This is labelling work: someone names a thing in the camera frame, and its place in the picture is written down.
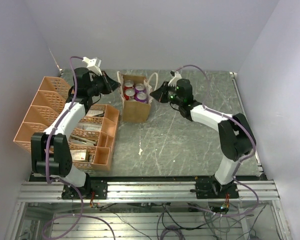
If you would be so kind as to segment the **printed canvas burlap bag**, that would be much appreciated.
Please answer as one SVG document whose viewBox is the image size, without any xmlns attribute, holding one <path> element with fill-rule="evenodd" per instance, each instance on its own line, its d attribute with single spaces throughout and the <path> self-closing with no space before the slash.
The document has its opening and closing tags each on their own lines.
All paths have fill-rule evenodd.
<svg viewBox="0 0 300 240">
<path fill-rule="evenodd" d="M 155 91 L 158 88 L 159 75 L 154 72 L 150 75 L 149 78 L 146 78 L 143 75 L 128 75 L 123 74 L 120 71 L 116 72 L 116 77 L 118 82 L 121 84 L 120 87 L 120 97 L 122 101 L 122 118 L 123 121 L 129 123 L 144 123 L 150 114 L 151 103 L 153 98 L 150 96 L 150 93 Z M 124 98 L 124 88 L 123 84 L 125 80 L 132 80 L 134 82 L 134 87 L 136 84 L 144 84 L 146 88 L 146 94 L 148 96 L 148 102 L 142 103 L 135 100 L 125 100 Z"/>
</svg>

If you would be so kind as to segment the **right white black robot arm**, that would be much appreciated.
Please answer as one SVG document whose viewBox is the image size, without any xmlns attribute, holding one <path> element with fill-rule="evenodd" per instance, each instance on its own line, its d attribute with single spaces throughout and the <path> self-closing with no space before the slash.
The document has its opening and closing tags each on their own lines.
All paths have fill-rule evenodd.
<svg viewBox="0 0 300 240">
<path fill-rule="evenodd" d="M 184 78 L 177 80 L 174 86 L 165 81 L 150 96 L 159 103 L 177 105 L 185 119 L 218 132 L 223 158 L 214 174 L 216 182 L 211 184 L 210 192 L 216 198 L 223 197 L 228 192 L 227 184 L 234 180 L 240 164 L 256 152 L 256 140 L 246 117 L 242 113 L 222 113 L 195 100 L 192 85 Z"/>
</svg>

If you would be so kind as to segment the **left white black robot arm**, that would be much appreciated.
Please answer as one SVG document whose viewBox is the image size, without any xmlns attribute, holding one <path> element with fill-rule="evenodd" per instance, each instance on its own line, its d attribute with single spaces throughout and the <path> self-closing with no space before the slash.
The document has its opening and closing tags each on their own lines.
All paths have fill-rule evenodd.
<svg viewBox="0 0 300 240">
<path fill-rule="evenodd" d="M 73 86 L 68 90 L 64 108 L 56 120 L 43 132 L 35 132 L 30 140 L 31 167 L 36 174 L 74 186 L 75 194 L 86 199 L 92 193 L 87 173 L 73 165 L 68 140 L 79 121 L 88 113 L 93 97 L 109 95 L 121 84 L 105 71 L 97 74 L 86 67 L 72 72 Z"/>
</svg>

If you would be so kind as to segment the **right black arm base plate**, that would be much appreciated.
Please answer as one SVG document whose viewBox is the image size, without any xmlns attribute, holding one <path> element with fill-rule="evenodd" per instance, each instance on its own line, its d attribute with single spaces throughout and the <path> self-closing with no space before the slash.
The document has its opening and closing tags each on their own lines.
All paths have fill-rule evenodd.
<svg viewBox="0 0 300 240">
<path fill-rule="evenodd" d="M 196 194 L 197 199 L 230 199 L 239 197 L 238 188 L 234 181 L 221 185 L 213 175 L 199 176 L 195 181 L 194 189 L 190 192 Z"/>
</svg>

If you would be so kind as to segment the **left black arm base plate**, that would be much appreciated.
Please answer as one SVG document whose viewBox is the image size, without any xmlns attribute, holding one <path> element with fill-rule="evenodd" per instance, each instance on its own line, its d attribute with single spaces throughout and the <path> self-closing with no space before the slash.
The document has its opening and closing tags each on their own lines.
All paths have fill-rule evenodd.
<svg viewBox="0 0 300 240">
<path fill-rule="evenodd" d="M 85 199 L 105 200 L 108 194 L 108 184 L 105 180 L 98 177 L 86 176 L 83 186 L 76 187 L 64 185 L 61 193 L 63 200 L 79 200 L 80 195 Z"/>
</svg>

